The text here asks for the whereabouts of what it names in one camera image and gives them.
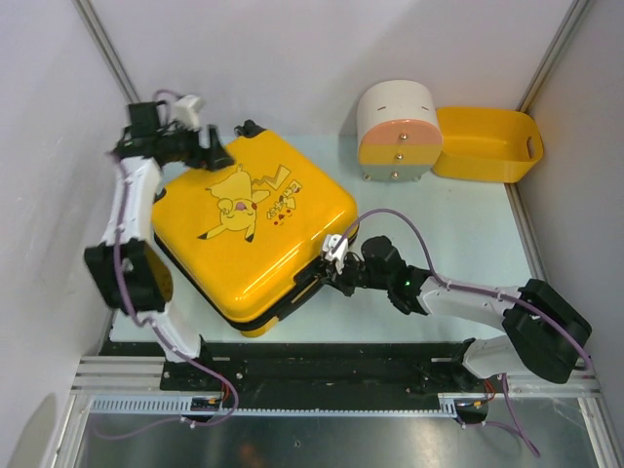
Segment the yellow Pikachu suitcase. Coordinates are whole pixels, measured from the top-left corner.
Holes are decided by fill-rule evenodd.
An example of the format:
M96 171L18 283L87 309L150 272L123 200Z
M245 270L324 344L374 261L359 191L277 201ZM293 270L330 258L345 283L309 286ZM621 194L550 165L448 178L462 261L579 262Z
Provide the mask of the yellow Pikachu suitcase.
M157 245L215 311L258 337L321 287L325 238L357 218L353 196L299 150L247 120L231 167L189 169L153 206Z

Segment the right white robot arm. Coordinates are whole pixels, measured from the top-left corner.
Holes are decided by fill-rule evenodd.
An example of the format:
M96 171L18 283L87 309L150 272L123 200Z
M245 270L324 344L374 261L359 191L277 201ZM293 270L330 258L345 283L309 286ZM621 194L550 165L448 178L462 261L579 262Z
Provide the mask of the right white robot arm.
M321 282L346 296L357 289L384 291L405 315L455 317L498 330L495 338L468 339L459 361L449 367L450 381L461 391L514 371L565 384L587 357L589 322L542 280L495 289L454 282L407 264L385 236L367 239L360 253L353 253L346 239L329 235L320 259Z

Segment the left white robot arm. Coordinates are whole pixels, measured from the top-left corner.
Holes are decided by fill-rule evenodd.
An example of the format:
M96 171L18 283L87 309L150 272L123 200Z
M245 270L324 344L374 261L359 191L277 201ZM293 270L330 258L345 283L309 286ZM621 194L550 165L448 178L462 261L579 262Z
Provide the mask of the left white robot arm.
M166 165L217 172L233 165L216 126L203 128L197 95L131 103L129 124L110 156L115 191L110 218L98 244L84 250L84 261L106 303L154 331L166 357L184 362L181 377L192 388L209 387L215 365L199 356L202 337L179 315L168 266L154 250L152 210ZM200 133L206 131L208 144Z

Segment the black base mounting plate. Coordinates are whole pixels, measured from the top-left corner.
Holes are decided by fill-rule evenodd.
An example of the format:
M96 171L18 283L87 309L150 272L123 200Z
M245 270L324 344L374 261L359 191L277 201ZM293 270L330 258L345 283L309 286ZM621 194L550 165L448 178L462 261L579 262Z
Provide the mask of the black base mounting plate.
M425 343L205 343L198 362L226 377L294 383L413 384L468 393L484 378L462 365L471 340Z

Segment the white round drawer cabinet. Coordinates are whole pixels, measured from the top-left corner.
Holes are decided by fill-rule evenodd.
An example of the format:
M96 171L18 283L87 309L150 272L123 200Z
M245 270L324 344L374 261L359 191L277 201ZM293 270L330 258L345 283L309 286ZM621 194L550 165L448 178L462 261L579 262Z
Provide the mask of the white round drawer cabinet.
M417 181L431 171L443 145L431 92L411 80L379 82L356 112L358 162L366 180Z

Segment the yellow plastic basket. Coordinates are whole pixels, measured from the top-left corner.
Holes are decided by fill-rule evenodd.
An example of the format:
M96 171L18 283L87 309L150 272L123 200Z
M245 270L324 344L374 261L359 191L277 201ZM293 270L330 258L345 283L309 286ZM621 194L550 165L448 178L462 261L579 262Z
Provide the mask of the yellow plastic basket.
M494 183L520 181L543 157L535 121L509 109L446 106L437 109L443 136L436 176Z

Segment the aluminium frame rail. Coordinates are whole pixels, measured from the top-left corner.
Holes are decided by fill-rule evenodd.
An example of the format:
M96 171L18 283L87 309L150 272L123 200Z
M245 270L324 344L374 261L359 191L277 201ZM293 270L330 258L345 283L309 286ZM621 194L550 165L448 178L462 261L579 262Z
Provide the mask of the aluminium frame rail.
M208 418L232 412L236 416L419 416L485 418L506 395L484 386L468 393L413 384L251 381L240 374L232 396L203 372L202 388L175 385L160 358L89 357L82 360L71 391L84 395L98 413L167 414Z

